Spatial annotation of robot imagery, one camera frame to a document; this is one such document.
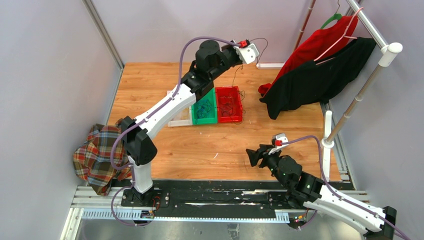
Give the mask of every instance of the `red garment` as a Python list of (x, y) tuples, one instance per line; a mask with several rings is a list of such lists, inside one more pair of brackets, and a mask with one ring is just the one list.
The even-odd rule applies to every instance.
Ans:
[[(279, 71), (277, 77), (272, 82), (272, 84), (267, 83), (261, 85), (257, 90), (260, 94), (264, 95), (267, 93), (268, 89), (284, 74), (290, 72), (291, 70), (299, 67), (300, 65), (306, 63), (307, 61), (314, 60), (318, 58), (325, 50), (327, 50), (331, 45), (333, 45), (343, 34), (345, 33), (346, 28), (351, 21), (352, 16), (342, 16), (341, 19), (334, 24), (334, 26), (326, 29), (316, 30), (304, 43), (302, 43), (291, 56), (287, 59)], [(352, 36), (356, 26), (358, 24), (358, 17), (352, 20), (349, 29), (346, 32), (346, 36)], [(333, 46), (321, 59), (324, 59), (328, 56), (331, 56), (338, 51), (340, 51), (346, 44), (348, 44), (349, 38), (344, 37), (341, 39), (335, 46)]]

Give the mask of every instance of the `green hanger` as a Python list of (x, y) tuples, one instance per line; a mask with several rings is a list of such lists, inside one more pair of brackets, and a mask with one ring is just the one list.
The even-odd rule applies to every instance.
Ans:
[(336, 13), (332, 15), (326, 22), (324, 22), (324, 25), (321, 26), (321, 29), (324, 29), (332, 21), (334, 20), (339, 21), (340, 19), (342, 19), (342, 15), (340, 13)]

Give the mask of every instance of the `black garment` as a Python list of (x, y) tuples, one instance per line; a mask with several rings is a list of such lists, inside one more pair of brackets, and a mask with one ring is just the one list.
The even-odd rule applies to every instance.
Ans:
[(304, 104), (328, 103), (358, 76), (375, 46), (372, 38), (358, 37), (336, 54), (305, 62), (281, 76), (260, 99), (269, 117), (277, 119), (280, 111), (295, 110)]

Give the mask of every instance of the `plaid cloth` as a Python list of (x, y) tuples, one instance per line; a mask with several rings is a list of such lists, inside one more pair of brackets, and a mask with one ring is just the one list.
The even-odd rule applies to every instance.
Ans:
[[(121, 121), (122, 119), (118, 120), (115, 126), (93, 125), (84, 144), (73, 153), (76, 175), (88, 181), (94, 191), (101, 196), (108, 195), (113, 177), (121, 181), (131, 176), (129, 167), (116, 170), (110, 162), (112, 146), (121, 134)], [(123, 166), (128, 162), (122, 142), (116, 147), (114, 162), (117, 166)]]

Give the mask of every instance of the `wooden surface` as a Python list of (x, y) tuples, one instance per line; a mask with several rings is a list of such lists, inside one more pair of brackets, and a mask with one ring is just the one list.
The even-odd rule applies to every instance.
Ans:
[[(189, 64), (183, 66), (183, 74)], [(215, 87), (231, 86), (237, 67), (214, 81)], [(259, 70), (254, 64), (237, 71), (234, 86), (245, 91), (242, 101), (244, 122), (212, 125), (165, 126), (153, 140), (158, 149), (152, 161), (152, 178), (207, 180), (275, 180), (269, 169), (251, 167), (246, 148), (256, 150), (259, 144), (270, 144), (271, 137), (285, 133), (288, 140), (306, 135), (323, 135), (324, 117), (319, 103), (304, 105), (294, 111), (281, 112), (271, 120), (267, 107), (259, 102), (259, 85), (271, 83), (278, 70)], [(123, 71), (108, 124), (150, 109), (171, 90), (178, 80), (177, 63), (127, 63)], [(313, 139), (286, 147), (303, 166), (303, 171), (319, 177), (318, 148)], [(331, 153), (330, 179), (340, 181), (340, 174)]]

